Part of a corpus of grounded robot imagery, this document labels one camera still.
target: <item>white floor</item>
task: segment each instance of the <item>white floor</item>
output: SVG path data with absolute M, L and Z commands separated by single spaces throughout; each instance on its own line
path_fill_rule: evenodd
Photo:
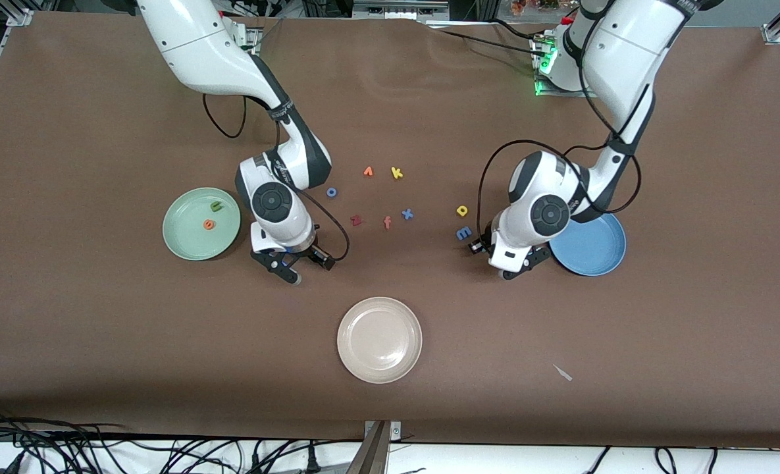
M 154 447 L 169 448 L 168 441 L 142 442 Z M 222 444 L 214 441 L 203 445 L 194 452 L 206 453 L 212 447 Z M 265 442 L 260 453 L 265 456 L 280 442 Z M 242 441 L 244 469 L 250 465 L 250 455 L 254 441 Z M 317 447 L 317 461 L 320 465 L 339 465 L 348 463 L 354 457 L 359 444 L 327 444 Z M 131 444 L 120 444 L 111 448 L 116 459 L 129 474 L 156 474 L 167 461 L 168 453 L 155 453 Z M 496 445 L 449 445 L 449 444 L 393 444 L 390 445 L 387 474 L 403 474 L 425 468 L 423 474 L 459 474 L 464 472 L 482 472 L 499 474 L 583 474 L 588 471 L 602 448 L 566 447 L 566 446 L 496 446 Z M 712 451 L 708 449 L 673 449 L 673 458 L 679 474 L 706 474 Z M 0 443 L 0 469 L 5 468 L 20 452 L 11 444 Z M 120 472 L 113 462 L 101 450 L 95 450 L 98 460 L 107 474 Z M 47 459 L 58 458 L 48 455 Z M 224 462 L 239 464 L 237 447 L 230 446 L 217 456 Z M 180 472 L 192 464 L 188 459 L 173 466 L 170 472 Z M 664 460 L 667 470 L 670 464 Z M 305 468 L 307 454 L 305 450 L 277 461 L 271 472 L 294 471 Z M 221 474 L 217 465 L 200 465 L 194 469 L 197 473 Z M 37 461 L 25 461 L 20 474 L 40 474 Z M 663 474 L 654 459 L 650 448 L 613 448 L 603 460 L 597 474 Z M 780 451 L 768 450 L 720 450 L 715 463 L 714 474 L 780 474 Z

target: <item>plate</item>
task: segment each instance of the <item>plate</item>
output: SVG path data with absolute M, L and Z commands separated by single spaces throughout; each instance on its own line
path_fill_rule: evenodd
M 615 270 L 627 252 L 627 237 L 618 218 L 603 214 L 585 224 L 571 221 L 550 240 L 550 253 L 571 272 L 599 277 Z
M 219 202 L 215 212 L 212 205 Z M 240 208 L 229 193 L 201 187 L 181 195 L 167 209 L 161 235 L 185 260 L 206 260 L 229 248 L 240 229 Z
M 352 375 L 371 384 L 404 377 L 422 353 L 422 327 L 404 303 L 377 296 L 357 303 L 338 330 L 340 360 Z

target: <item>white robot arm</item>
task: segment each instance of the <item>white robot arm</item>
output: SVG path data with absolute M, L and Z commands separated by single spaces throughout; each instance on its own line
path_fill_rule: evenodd
M 582 0 L 577 20 L 554 31 L 557 48 L 541 72 L 564 90 L 582 90 L 582 61 L 583 83 L 609 107 L 615 132 L 591 168 L 571 167 L 546 151 L 519 162 L 509 181 L 510 206 L 471 245 L 475 253 L 489 252 L 502 277 L 532 267 L 534 247 L 560 234 L 570 219 L 588 222 L 608 208 L 654 108 L 656 72 L 699 8 L 693 0 Z
M 234 183 L 252 210 L 252 256 L 290 283 L 291 265 L 308 256 L 326 269 L 335 260 L 315 245 L 315 225 L 294 190 L 324 183 L 332 162 L 275 75 L 236 44 L 210 0 L 139 0 L 141 15 L 171 71 L 192 90 L 249 97 L 284 127 L 288 141 L 246 159 Z

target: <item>brown tabletop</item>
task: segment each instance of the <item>brown tabletop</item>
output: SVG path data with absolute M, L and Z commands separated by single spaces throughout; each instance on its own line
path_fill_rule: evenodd
M 412 21 L 285 20 L 263 56 L 332 154 L 311 193 L 351 235 L 332 272 L 300 262 L 295 288 L 251 260 L 249 213 L 212 261 L 183 261 L 161 237 L 174 199 L 234 193 L 238 163 L 272 146 L 259 107 L 242 137 L 219 135 L 141 18 L 36 13 L 13 30 L 0 62 L 0 408 L 159 433 L 354 438 L 362 420 L 393 418 L 423 441 L 780 446 L 780 47 L 759 31 L 688 29 L 667 56 L 642 193 L 619 214 L 627 256 L 598 278 L 547 261 L 504 282 L 455 237 L 474 228 L 499 145 L 606 137 L 584 100 L 535 97 L 522 53 Z M 240 99 L 212 106 L 236 129 Z M 484 222 L 532 151 L 492 166 Z M 309 210 L 339 255 L 338 231 Z M 377 295 L 410 306 L 424 334 L 419 363 L 387 385 L 336 354 L 342 315 Z

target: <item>beige plate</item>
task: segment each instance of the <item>beige plate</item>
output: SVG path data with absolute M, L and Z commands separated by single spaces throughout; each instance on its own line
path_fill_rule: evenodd
M 401 301 L 368 298 L 351 307 L 340 323 L 340 359 L 361 381 L 397 381 L 416 365 L 421 352 L 422 327 Z

